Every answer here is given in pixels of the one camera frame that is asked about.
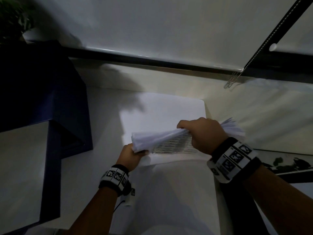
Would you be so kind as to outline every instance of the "paper sheet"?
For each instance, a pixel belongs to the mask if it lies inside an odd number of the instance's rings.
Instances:
[[[230,136],[243,141],[245,132],[237,123],[229,118],[220,122],[222,128]],[[166,132],[133,133],[131,140],[134,152],[149,150],[149,156],[140,161],[140,166],[164,164],[182,160],[209,160],[211,156],[203,154],[191,145],[191,135],[186,129],[175,129]]]

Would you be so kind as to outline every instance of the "cable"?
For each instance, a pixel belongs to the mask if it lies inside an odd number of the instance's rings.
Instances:
[[[124,203],[124,202],[125,202],[125,200],[121,201],[121,202],[116,206],[116,208],[114,209],[113,213],[114,213],[115,210],[120,206],[120,204],[121,204],[121,203]]]

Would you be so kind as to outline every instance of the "hand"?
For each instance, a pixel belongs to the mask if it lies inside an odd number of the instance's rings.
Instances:
[[[191,144],[195,149],[211,154],[228,136],[216,120],[199,118],[197,120],[181,120],[177,128],[188,129],[191,133]]]
[[[130,172],[138,166],[138,163],[143,156],[149,154],[148,150],[134,153],[132,147],[132,143],[124,145],[116,162],[116,164],[121,164],[125,166]]]

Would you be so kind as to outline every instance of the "left hand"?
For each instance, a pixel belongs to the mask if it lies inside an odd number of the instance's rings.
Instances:
[[[121,164],[123,166],[125,166],[129,172],[131,172],[132,170],[134,170],[138,164],[140,159],[149,154],[148,150],[144,150],[138,153],[134,153],[133,149],[133,144],[130,143],[128,145],[124,145],[119,158],[116,162],[116,164]]]

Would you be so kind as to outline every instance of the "wristband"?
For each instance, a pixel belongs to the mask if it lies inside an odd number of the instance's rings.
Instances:
[[[221,183],[243,181],[262,164],[256,152],[235,138],[227,138],[212,153],[207,166]]]
[[[99,189],[108,187],[117,192],[117,196],[128,195],[131,191],[131,184],[128,181],[128,169],[120,164],[112,166],[101,177]]]

